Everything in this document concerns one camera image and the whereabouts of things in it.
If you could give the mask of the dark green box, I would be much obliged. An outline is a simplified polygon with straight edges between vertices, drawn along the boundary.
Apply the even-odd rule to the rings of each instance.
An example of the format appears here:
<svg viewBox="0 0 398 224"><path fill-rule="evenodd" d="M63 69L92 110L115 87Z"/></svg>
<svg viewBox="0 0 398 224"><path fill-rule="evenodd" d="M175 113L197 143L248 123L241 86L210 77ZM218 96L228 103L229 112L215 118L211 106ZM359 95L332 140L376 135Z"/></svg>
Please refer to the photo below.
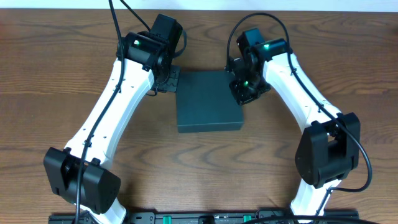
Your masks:
<svg viewBox="0 0 398 224"><path fill-rule="evenodd" d="M233 79L224 70L181 73L176 91L178 132L240 130L244 116L229 89Z"/></svg>

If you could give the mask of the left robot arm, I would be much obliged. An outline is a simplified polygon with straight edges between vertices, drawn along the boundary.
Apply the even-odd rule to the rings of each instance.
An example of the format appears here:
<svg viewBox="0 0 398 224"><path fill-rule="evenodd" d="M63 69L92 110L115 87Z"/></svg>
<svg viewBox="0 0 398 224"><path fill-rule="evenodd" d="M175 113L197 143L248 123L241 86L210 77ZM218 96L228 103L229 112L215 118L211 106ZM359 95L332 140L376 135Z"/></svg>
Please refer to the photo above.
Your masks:
<svg viewBox="0 0 398 224"><path fill-rule="evenodd" d="M51 147L44 167L52 192L76 207L50 223L128 223L118 201L121 179L111 172L119 140L146 95L175 92L180 68L172 60L186 37L172 17L159 14L148 31L121 37L107 85L90 115L63 149Z"/></svg>

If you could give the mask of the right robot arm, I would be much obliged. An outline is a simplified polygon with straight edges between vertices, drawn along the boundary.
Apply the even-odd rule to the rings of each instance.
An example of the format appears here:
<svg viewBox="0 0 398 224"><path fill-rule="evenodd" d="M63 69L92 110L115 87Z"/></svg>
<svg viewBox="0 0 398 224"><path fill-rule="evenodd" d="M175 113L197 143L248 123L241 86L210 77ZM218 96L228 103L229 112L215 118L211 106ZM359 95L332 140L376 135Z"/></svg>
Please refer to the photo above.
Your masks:
<svg viewBox="0 0 398 224"><path fill-rule="evenodd" d="M295 153L301 181L290 210L297 216L323 216L332 188L358 166L359 149L342 130L357 138L358 117L343 114L317 90L284 39L266 41L258 29L251 29L236 43L241 56L229 61L234 99L244 105L270 89L279 94L302 133Z"/></svg>

